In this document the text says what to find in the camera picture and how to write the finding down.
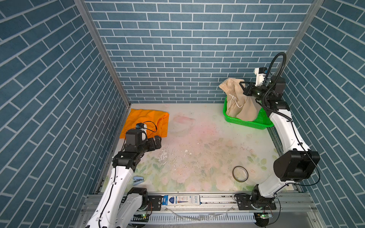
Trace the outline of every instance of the orange fabric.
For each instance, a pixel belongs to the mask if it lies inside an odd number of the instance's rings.
[[[131,109],[127,121],[123,127],[120,138],[126,137],[126,132],[136,127],[136,124],[143,123],[145,121],[152,121],[157,126],[157,132],[147,130],[147,138],[158,135],[160,137],[167,137],[167,127],[169,123],[169,114],[167,112],[156,111],[156,110],[144,110],[144,109]],[[155,125],[151,122],[145,123],[148,129],[153,131],[156,130]]]

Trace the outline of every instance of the black mounting plate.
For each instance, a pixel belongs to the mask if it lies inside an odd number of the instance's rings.
[[[152,210],[161,210],[162,196],[148,196],[148,201],[152,203]]]
[[[238,195],[237,205],[239,210],[256,210],[251,204],[250,195]],[[276,210],[275,203],[269,203],[266,205],[265,210]]]

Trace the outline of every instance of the robotic arm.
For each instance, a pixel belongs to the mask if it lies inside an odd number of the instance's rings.
[[[269,83],[265,85],[271,67],[279,56],[283,57],[281,68],[278,74],[272,76]],[[285,79],[280,75],[284,70],[285,61],[286,54],[278,53],[268,69],[266,67],[255,69],[255,83],[241,83],[244,95],[255,97],[257,103],[261,101],[259,104],[274,123],[284,151],[284,155],[274,161],[274,173],[252,190],[251,203],[257,209],[272,202],[274,196],[289,183],[308,179],[320,160],[318,152],[312,151],[304,142],[293,122],[288,104],[282,100]]]
[[[147,126],[137,124],[128,130],[123,148],[113,158],[113,168],[106,190],[86,228],[126,227],[138,210],[147,208],[148,195],[145,188],[132,188],[123,206],[119,208],[123,194],[137,164],[145,152],[161,148],[161,137],[147,139]]]

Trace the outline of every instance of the floral pattern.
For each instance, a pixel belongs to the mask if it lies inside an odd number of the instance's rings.
[[[161,110],[170,113],[168,136],[162,139],[161,149],[141,158],[134,175],[142,176],[144,182],[137,187],[149,192],[252,190],[273,173],[278,153],[267,130],[228,123],[223,114],[209,108]],[[244,183],[232,177],[237,165],[248,171]]]

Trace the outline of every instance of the tape ring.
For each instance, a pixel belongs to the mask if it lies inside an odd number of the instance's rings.
[[[240,180],[240,179],[238,179],[238,178],[236,178],[236,177],[234,176],[234,170],[235,170],[236,168],[241,168],[242,170],[244,170],[244,172],[246,173],[246,178],[245,178],[244,180]],[[248,172],[247,172],[247,170],[246,170],[245,168],[243,168],[242,166],[236,166],[236,167],[234,167],[234,168],[233,168],[233,170],[232,170],[232,176],[233,176],[233,178],[234,178],[236,181],[238,181],[238,182],[242,183],[242,182],[245,182],[245,181],[249,178],[249,173],[248,173]]]

